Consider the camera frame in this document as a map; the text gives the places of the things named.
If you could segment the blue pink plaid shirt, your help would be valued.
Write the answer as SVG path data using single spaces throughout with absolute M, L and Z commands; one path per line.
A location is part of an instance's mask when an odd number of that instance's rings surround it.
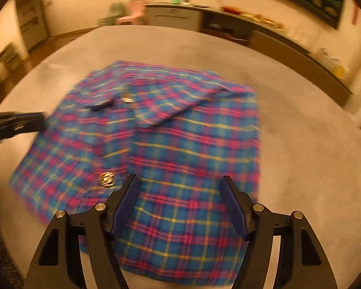
M 141 179 L 116 244 L 121 268 L 158 281 L 231 284 L 246 252 L 219 183 L 258 194 L 255 91 L 211 71 L 118 61 L 62 100 L 9 184 L 44 221 L 80 213 Z

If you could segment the green plastic chair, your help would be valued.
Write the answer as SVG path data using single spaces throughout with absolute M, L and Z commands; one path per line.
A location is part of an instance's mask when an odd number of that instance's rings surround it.
M 98 19 L 98 26 L 115 26 L 117 20 L 125 15 L 127 11 L 123 2 L 112 3 L 109 5 L 107 16 Z

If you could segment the pink plastic chair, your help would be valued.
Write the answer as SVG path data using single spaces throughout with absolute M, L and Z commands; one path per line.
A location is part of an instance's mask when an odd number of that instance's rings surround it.
M 116 24 L 119 26 L 145 24 L 145 9 L 147 4 L 147 0 L 130 0 L 126 5 L 128 14 L 118 18 Z

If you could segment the yellow box on cabinet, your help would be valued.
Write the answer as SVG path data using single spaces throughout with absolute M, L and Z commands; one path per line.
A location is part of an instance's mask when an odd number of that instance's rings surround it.
M 343 80 L 345 76 L 347 75 L 347 70 L 344 68 L 343 65 L 338 65 L 335 68 L 334 75 L 339 79 Z

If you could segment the long grey low cabinet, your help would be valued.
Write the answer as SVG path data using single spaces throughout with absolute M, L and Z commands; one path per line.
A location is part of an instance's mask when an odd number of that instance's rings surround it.
M 164 3 L 147 4 L 145 16 L 151 26 L 212 35 L 273 58 L 313 83 L 341 107 L 352 96 L 350 90 L 307 49 L 259 22 L 213 8 Z

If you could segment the red hanging wall ornament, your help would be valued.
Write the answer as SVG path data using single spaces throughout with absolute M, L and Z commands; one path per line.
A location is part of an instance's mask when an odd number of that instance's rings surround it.
M 353 0 L 354 8 L 353 8 L 353 16 L 352 16 L 352 25 L 356 26 L 359 17 L 359 6 L 355 0 Z

